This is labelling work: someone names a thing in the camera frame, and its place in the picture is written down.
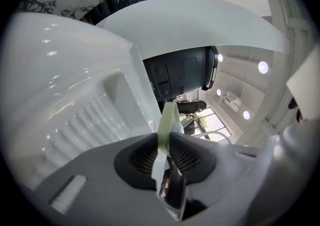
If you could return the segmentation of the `pale green soap dish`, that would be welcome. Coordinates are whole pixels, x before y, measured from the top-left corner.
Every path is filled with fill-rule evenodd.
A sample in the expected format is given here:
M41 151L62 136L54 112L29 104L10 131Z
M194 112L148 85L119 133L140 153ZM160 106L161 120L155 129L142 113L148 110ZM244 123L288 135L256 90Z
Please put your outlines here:
M180 123L177 104L166 102L162 111L158 131L157 131L157 156L152 166L151 177L154 180L161 180L165 170L167 157L170 157L169 136L172 123Z

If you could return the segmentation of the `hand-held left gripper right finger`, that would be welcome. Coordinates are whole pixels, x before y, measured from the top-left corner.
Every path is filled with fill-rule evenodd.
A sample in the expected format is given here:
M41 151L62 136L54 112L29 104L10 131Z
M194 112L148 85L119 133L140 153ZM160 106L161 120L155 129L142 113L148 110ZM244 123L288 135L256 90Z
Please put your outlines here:
M171 133L170 155L183 176L184 226L270 226L309 183L317 165L317 123L304 121L262 147Z

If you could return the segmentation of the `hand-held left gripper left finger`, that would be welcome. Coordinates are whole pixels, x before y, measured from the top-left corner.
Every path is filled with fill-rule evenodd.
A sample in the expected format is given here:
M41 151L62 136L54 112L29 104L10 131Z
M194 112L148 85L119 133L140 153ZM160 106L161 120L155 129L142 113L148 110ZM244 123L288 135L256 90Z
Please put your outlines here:
M146 134L90 149L52 173L35 193L52 205L76 176L83 176L85 183L76 187L60 225L179 226L156 194L157 147L157 135Z

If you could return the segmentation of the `large white laundry sink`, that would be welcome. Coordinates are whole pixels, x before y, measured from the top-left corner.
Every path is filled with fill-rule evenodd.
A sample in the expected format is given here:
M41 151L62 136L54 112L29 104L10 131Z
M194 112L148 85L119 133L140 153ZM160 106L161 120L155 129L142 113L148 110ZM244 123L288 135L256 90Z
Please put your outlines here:
M14 14L0 40L0 132L36 189L83 152L154 133L161 113L135 44L60 16Z

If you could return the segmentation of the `black office chair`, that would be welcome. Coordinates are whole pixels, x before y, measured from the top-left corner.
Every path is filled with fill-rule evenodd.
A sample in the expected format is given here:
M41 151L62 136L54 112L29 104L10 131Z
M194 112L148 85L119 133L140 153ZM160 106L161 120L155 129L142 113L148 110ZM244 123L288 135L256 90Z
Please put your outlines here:
M205 101L179 102L177 103L179 114L195 114L207 108Z

